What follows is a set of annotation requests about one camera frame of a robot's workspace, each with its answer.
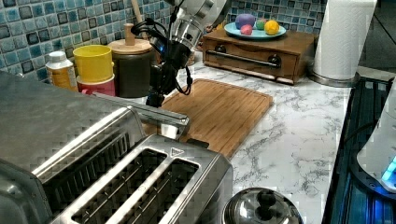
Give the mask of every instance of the bottle cap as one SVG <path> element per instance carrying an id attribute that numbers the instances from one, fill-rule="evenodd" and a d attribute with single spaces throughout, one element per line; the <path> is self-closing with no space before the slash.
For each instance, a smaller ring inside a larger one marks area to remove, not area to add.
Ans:
<path id="1" fill-rule="evenodd" d="M 63 51 L 54 51 L 49 54 L 49 60 L 52 63 L 60 63 L 66 60 L 66 54 Z"/>

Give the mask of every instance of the white marble countertop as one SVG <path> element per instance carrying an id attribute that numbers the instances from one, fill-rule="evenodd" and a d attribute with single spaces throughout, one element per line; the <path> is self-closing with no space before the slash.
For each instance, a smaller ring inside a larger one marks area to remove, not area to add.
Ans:
<path id="1" fill-rule="evenodd" d="M 276 190 L 298 208 L 305 224 L 321 223 L 331 184 L 350 88 L 304 77 L 288 86 L 207 67 L 196 53 L 193 78 L 206 78 L 269 94 L 274 104 L 231 159 L 233 193 L 251 187 Z M 184 71 L 178 74 L 186 85 Z"/>

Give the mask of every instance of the toaster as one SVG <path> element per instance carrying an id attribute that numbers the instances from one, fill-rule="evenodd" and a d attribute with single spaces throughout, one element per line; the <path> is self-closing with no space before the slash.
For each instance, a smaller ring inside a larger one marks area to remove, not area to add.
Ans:
<path id="1" fill-rule="evenodd" d="M 225 157 L 133 106 L 4 72 L 0 104 L 0 223 L 219 223 L 232 197 Z"/>

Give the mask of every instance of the wooden cutting board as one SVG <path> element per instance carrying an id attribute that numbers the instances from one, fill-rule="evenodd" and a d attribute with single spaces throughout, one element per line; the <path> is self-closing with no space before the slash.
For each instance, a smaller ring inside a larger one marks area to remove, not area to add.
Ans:
<path id="1" fill-rule="evenodd" d="M 165 99 L 162 109 L 187 115 L 190 138 L 209 143 L 209 149 L 231 158 L 245 137 L 271 106 L 273 98 L 217 81 L 195 79 L 190 95 L 179 92 Z M 145 129 L 153 133 L 154 129 Z"/>

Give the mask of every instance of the toaster slot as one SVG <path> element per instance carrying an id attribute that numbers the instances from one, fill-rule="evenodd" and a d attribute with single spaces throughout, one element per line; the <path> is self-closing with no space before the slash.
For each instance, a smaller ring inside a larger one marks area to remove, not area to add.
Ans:
<path id="1" fill-rule="evenodd" d="M 78 223 L 106 223 L 165 158 L 166 154 L 153 150 L 142 151 L 79 209 L 72 219 Z"/>
<path id="2" fill-rule="evenodd" d="M 129 152 L 128 143 L 128 134 L 112 134 L 78 161 L 47 181 L 43 187 L 52 214 L 55 216 L 60 214 L 93 182 L 120 161 Z"/>
<path id="3" fill-rule="evenodd" d="M 197 170 L 194 163 L 174 160 L 121 223 L 159 223 Z"/>

